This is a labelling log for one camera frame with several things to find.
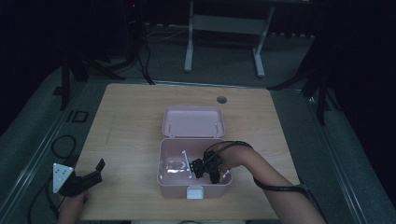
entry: open box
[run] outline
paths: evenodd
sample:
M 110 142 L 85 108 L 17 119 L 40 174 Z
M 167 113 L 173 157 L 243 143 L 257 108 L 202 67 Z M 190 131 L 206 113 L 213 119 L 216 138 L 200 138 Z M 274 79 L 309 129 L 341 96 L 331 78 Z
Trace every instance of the open box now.
M 221 109 L 214 106 L 171 105 L 165 109 L 157 180 L 165 197 L 203 199 L 222 195 L 232 181 L 231 173 L 212 184 L 209 174 L 195 178 L 190 162 L 205 150 L 223 142 Z

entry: desk frame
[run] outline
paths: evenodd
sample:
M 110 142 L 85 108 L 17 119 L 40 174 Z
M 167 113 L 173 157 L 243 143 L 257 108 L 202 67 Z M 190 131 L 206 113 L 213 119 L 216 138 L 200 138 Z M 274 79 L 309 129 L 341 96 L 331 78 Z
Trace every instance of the desk frame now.
M 194 14 L 194 0 L 190 0 L 189 18 L 189 43 L 187 45 L 186 61 L 184 71 L 190 72 L 192 68 L 193 30 L 219 31 L 228 33 L 238 33 L 247 35 L 259 35 L 260 41 L 256 48 L 253 48 L 254 63 L 256 64 L 257 76 L 264 77 L 262 65 L 262 45 L 268 33 L 268 28 L 273 17 L 275 7 L 270 7 L 266 20 L 237 19 L 228 17 L 216 17 Z

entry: pink lid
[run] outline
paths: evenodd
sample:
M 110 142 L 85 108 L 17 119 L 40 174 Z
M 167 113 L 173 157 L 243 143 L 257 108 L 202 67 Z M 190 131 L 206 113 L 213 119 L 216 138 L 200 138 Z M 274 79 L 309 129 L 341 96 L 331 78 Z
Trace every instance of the pink lid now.
M 221 138 L 224 121 L 215 106 L 170 105 L 163 117 L 163 135 L 169 138 Z

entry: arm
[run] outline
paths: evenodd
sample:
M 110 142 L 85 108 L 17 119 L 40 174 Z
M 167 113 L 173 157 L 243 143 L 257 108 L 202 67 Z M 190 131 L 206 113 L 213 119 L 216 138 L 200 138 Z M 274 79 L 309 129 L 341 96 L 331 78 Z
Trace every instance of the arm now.
M 225 145 L 218 145 L 216 148 L 219 149 Z M 230 147 L 220 152 L 219 155 L 223 159 L 223 164 L 220 166 L 222 172 L 242 165 L 264 185 L 293 186 L 289 180 L 250 147 Z M 325 223 L 323 217 L 302 193 L 271 190 L 263 192 L 282 223 Z
M 58 224 L 77 223 L 82 212 L 84 199 L 88 199 L 88 197 L 88 191 L 84 191 L 73 198 L 61 196 L 62 204 L 59 207 Z

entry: wooden table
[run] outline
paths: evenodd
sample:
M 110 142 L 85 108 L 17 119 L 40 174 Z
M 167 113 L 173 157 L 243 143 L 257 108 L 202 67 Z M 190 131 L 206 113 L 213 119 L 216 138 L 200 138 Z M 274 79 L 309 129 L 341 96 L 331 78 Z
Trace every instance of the wooden table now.
M 217 102 L 219 96 L 226 104 Z M 253 145 L 293 184 L 298 177 L 271 94 L 262 89 L 162 85 L 108 85 L 76 171 L 90 173 L 100 159 L 103 182 L 90 189 L 84 220 L 202 220 L 276 218 L 262 190 L 244 168 L 219 198 L 164 198 L 157 182 L 164 110 L 169 105 L 222 109 L 225 140 Z

